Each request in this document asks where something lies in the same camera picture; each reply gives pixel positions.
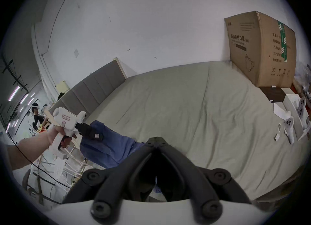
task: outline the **paper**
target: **paper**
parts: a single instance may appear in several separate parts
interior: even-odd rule
[[[281,107],[278,106],[278,104],[273,104],[273,113],[277,116],[279,116],[283,120],[287,120],[291,115],[290,111],[286,112]]]

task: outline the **upholstered headboard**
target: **upholstered headboard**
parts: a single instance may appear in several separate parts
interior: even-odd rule
[[[87,118],[125,79],[126,75],[115,58],[66,92],[49,112],[53,115],[56,108],[64,107],[75,115],[85,111]]]

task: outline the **white device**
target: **white device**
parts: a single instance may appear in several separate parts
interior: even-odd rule
[[[306,109],[305,109],[306,101],[307,101],[306,97],[303,96],[299,101],[299,106],[297,109],[297,113],[298,113],[298,116],[301,120],[303,129],[307,129],[307,127],[308,127],[307,122],[306,122],[306,120],[308,118],[308,114],[307,114]]]
[[[54,110],[53,116],[54,120],[64,128],[65,134],[72,137],[73,134],[79,134],[76,129],[76,124],[83,123],[86,112],[81,111],[78,116],[76,116],[75,114],[69,112],[66,108],[59,107]],[[51,150],[56,157],[61,159],[65,159],[67,157],[67,153],[61,150],[61,141],[63,140],[63,137],[64,135],[58,133],[52,145],[49,147],[49,150]]]
[[[290,140],[290,144],[292,145],[294,143],[294,118],[289,117],[284,122],[284,129],[287,132],[287,136]]]

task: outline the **gray bed sheet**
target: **gray bed sheet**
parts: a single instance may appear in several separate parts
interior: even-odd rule
[[[224,168],[251,200],[302,164],[310,142],[293,145],[273,104],[230,61],[170,67],[126,79],[88,117],[146,142],[163,137],[195,165]]]

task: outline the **blue cloth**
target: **blue cloth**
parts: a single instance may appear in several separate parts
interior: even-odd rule
[[[97,120],[90,126],[103,134],[104,139],[95,141],[82,137],[80,150],[84,157],[106,169],[118,166],[126,157],[144,145],[112,131]]]

